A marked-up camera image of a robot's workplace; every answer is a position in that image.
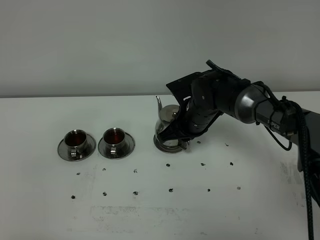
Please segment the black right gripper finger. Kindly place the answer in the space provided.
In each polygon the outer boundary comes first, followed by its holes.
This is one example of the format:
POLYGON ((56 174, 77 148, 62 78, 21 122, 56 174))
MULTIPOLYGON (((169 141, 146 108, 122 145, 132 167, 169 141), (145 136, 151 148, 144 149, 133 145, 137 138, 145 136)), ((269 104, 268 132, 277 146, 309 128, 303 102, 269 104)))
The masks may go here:
POLYGON ((182 140, 183 142, 187 142, 193 139, 192 135, 187 133, 183 129, 180 121, 177 120, 174 120, 164 130, 158 132, 156 137, 160 143, 171 140, 182 140))

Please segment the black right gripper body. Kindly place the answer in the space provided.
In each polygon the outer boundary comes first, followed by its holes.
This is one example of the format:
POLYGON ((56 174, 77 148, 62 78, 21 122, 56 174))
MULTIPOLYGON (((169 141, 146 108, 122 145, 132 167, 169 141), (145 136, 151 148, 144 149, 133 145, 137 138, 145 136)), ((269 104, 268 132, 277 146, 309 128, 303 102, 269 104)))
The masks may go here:
POLYGON ((179 103, 175 120, 195 138, 204 134, 222 114, 236 116, 236 101, 248 87, 248 80, 235 80, 208 70, 172 81, 166 87, 179 103))

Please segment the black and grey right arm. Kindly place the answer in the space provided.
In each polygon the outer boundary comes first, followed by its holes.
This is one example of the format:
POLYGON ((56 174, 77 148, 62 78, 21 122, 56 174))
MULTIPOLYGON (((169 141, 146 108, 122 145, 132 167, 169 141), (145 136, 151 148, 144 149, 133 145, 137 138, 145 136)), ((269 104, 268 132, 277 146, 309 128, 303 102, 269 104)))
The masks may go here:
POLYGON ((297 111, 276 99, 262 82, 251 83, 229 71, 195 72, 166 85, 179 103, 175 119, 157 138, 189 141, 206 133, 222 114, 242 123, 260 123, 298 145, 297 111))

